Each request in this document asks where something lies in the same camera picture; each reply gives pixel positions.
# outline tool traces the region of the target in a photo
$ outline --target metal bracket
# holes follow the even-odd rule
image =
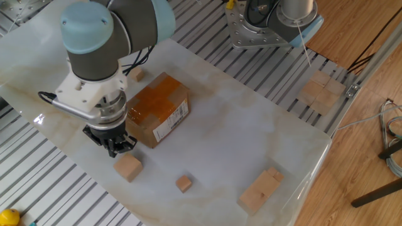
[[[225,5],[224,7],[229,33],[235,49],[247,50],[290,45],[269,28],[257,28],[247,23],[244,19],[246,7],[244,1],[236,1],[233,9],[226,9]]]
[[[357,93],[360,91],[362,87],[356,83],[350,85],[350,87],[346,90],[345,96],[349,99],[354,99]]]

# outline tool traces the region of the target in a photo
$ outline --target brown packing tape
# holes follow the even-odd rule
[[[167,97],[180,85],[179,81],[162,73],[135,95],[134,98],[139,102],[129,109],[128,116],[136,124],[141,124],[149,114],[153,114],[159,118],[160,122],[164,122],[177,108]]]

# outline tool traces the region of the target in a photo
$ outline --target wooden block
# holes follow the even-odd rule
[[[271,174],[280,173],[273,167],[263,171],[237,201],[237,204],[249,215],[254,215],[280,186],[281,183]]]
[[[143,170],[143,165],[138,159],[127,153],[114,164],[113,168],[128,182],[132,182]]]
[[[335,79],[331,78],[329,82],[326,84],[324,89],[328,90],[329,92],[335,94],[335,95],[342,95],[344,90],[346,89],[346,86]]]
[[[254,215],[266,202],[268,197],[251,185],[240,196],[237,204],[249,215]]]
[[[276,172],[276,174],[274,175],[274,178],[281,183],[281,181],[283,180],[283,178],[285,178],[285,176],[283,176],[280,172]]]
[[[339,99],[339,95],[335,95],[326,89],[323,89],[314,102],[318,101],[328,107],[332,107]]]
[[[274,193],[280,184],[281,183],[273,178],[267,171],[261,173],[253,183],[257,190],[266,195],[268,198],[272,195],[272,193]]]
[[[321,72],[319,70],[315,71],[313,76],[310,78],[311,81],[314,81],[315,83],[319,84],[323,88],[329,82],[330,79],[331,79],[331,76],[329,76],[326,73]]]
[[[190,179],[186,175],[183,175],[181,178],[176,180],[176,186],[182,193],[185,193],[193,184],[191,183]]]
[[[267,170],[267,172],[269,173],[269,175],[275,176],[278,170],[276,170],[274,167],[271,167],[269,170]]]
[[[322,89],[323,87],[310,80],[300,91],[300,93],[297,96],[297,99],[306,104],[307,106],[310,106],[313,104],[314,100],[320,94]]]
[[[338,95],[323,89],[310,107],[322,116],[325,116],[338,99]]]
[[[128,74],[129,77],[134,79],[136,82],[141,81],[144,77],[144,72],[142,71],[140,66],[134,67],[130,73]]]
[[[267,170],[267,172],[278,182],[281,182],[284,178],[284,176],[280,172],[278,172],[278,170],[276,170],[274,167],[271,167],[269,170]]]

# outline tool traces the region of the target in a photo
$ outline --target black cable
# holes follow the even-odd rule
[[[251,24],[251,25],[253,25],[253,26],[257,26],[258,24],[260,24],[260,23],[262,23],[264,20],[266,20],[267,18],[268,18],[268,16],[269,16],[269,14],[270,14],[270,12],[271,12],[271,10],[272,10],[272,8],[270,8],[269,10],[268,10],[268,12],[265,14],[265,15],[263,15],[264,16],[264,18],[263,19],[261,19],[260,21],[258,21],[257,23],[255,23],[255,22],[252,22],[251,21],[251,19],[250,19],[250,6],[251,6],[251,3],[252,3],[252,1],[250,1],[250,3],[247,5],[247,20],[248,20],[248,22]]]
[[[360,62],[363,62],[363,61],[365,61],[365,60],[367,60],[367,59],[370,59],[370,60],[371,60],[371,58],[374,56],[374,54],[375,54],[375,53],[373,53],[372,55],[369,55],[368,57],[365,57],[365,58],[362,59],[362,60],[359,60],[358,62],[356,62],[356,64],[358,64],[358,63],[360,63]]]
[[[354,70],[360,68],[361,66],[365,65],[371,60],[371,57],[368,59],[365,59],[364,61],[360,61],[360,64],[356,65],[354,68],[350,69],[348,72],[353,72]]]
[[[138,53],[138,55],[137,55],[137,58],[136,58],[136,60],[134,61],[133,64],[130,64],[130,65],[123,65],[123,67],[133,66],[134,64],[136,64],[136,63],[137,63],[137,60],[138,60],[139,56],[141,56],[142,52],[143,52],[143,50],[140,50],[140,51],[139,51],[139,53]]]
[[[138,65],[142,65],[142,64],[146,63],[146,62],[148,61],[149,54],[151,54],[151,52],[152,52],[152,50],[153,50],[154,47],[155,47],[155,46],[152,46],[151,48],[148,47],[148,52],[145,54],[144,57],[142,57],[142,59],[140,59],[139,62],[136,62],[136,61],[137,61],[137,60],[136,60],[135,63],[132,64],[129,68],[123,70],[123,73],[125,74],[125,76],[127,76],[127,75],[130,73],[130,71],[131,71],[132,69],[134,69],[135,67],[137,67]]]
[[[363,56],[363,54],[372,46],[372,44],[378,39],[378,37],[381,35],[381,33],[387,28],[387,26],[392,22],[392,20],[395,19],[395,17],[402,11],[402,7],[394,14],[391,19],[388,20],[388,22],[383,26],[383,28],[379,31],[379,33],[376,35],[376,37],[370,42],[370,44],[364,49],[364,51],[356,58],[356,60],[352,63],[352,65],[347,69],[348,71],[351,72],[351,68],[357,65],[357,61],[360,59],[360,57]]]
[[[48,99],[44,98],[43,96],[46,96],[46,97],[49,98],[50,100],[54,100],[54,99],[56,99],[56,97],[57,97],[56,94],[48,93],[48,92],[43,92],[43,91],[38,92],[38,95],[39,95],[39,97],[40,97],[42,100],[44,100],[44,101],[45,101],[46,103],[48,103],[48,104],[52,104],[52,102],[49,101]]]

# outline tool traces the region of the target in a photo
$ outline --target white table surface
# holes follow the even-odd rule
[[[190,88],[192,112],[155,149],[135,147],[144,170],[132,183],[112,167],[120,156],[84,135],[82,121],[39,99],[68,73],[59,17],[71,2],[50,3],[1,39],[0,96],[147,226],[293,225],[330,138],[172,40],[156,46],[145,78],[130,80],[127,94],[166,72]],[[249,217],[236,201],[272,166],[285,178]],[[193,181],[185,194],[175,185],[182,174]]]

